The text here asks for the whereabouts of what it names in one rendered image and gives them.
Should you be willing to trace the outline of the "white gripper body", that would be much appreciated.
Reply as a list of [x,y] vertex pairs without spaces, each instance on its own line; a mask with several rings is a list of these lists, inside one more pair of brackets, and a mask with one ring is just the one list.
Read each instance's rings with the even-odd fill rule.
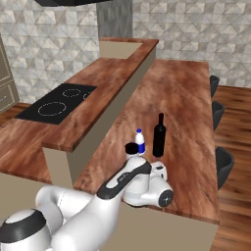
[[168,173],[166,170],[163,170],[161,172],[156,171],[156,173],[158,174],[158,176],[160,176],[163,180],[167,181],[168,180]]

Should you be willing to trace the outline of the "black hob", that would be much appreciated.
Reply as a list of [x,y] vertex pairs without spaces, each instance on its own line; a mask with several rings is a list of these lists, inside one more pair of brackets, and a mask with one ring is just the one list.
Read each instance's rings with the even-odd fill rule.
[[62,83],[16,115],[16,119],[59,125],[95,89],[93,85]]

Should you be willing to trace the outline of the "black wine bottle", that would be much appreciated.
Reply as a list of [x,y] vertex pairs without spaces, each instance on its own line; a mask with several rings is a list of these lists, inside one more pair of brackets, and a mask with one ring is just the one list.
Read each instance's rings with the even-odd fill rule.
[[159,122],[154,128],[153,155],[162,157],[165,149],[166,127],[164,126],[164,114],[159,114]]

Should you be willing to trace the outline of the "black range hood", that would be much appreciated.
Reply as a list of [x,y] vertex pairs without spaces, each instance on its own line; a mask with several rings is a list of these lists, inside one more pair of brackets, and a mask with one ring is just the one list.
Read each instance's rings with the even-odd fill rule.
[[42,7],[76,7],[113,0],[34,0]]

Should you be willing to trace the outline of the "white water bottle blue label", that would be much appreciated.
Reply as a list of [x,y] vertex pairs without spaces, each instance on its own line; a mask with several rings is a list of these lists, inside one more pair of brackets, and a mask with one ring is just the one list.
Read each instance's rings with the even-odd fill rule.
[[138,154],[143,155],[145,153],[145,139],[140,127],[136,130],[135,143],[138,147]]

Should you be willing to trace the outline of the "beige cupboard run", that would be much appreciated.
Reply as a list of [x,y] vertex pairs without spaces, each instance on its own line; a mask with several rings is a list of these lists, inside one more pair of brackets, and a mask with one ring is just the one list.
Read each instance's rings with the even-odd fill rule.
[[0,35],[0,114],[16,104],[13,86],[14,79]]

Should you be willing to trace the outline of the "dark grey stool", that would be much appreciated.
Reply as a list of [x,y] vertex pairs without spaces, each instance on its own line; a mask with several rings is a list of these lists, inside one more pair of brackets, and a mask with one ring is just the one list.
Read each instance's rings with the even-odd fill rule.
[[220,78],[218,76],[215,76],[215,75],[210,76],[211,96],[214,96],[218,88],[219,82],[220,82]]
[[222,116],[225,112],[225,105],[218,102],[218,101],[214,101],[212,103],[212,115],[213,115],[213,124],[214,124],[214,128],[217,128],[221,119],[222,119]]
[[234,164],[235,160],[230,152],[224,147],[218,147],[216,149],[218,189],[221,189],[225,184]]

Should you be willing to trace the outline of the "white cup with black lid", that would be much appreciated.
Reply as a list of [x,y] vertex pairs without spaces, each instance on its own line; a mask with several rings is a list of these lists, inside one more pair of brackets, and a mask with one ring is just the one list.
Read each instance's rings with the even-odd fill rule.
[[125,146],[125,156],[127,159],[138,155],[138,146],[135,142],[130,142]]

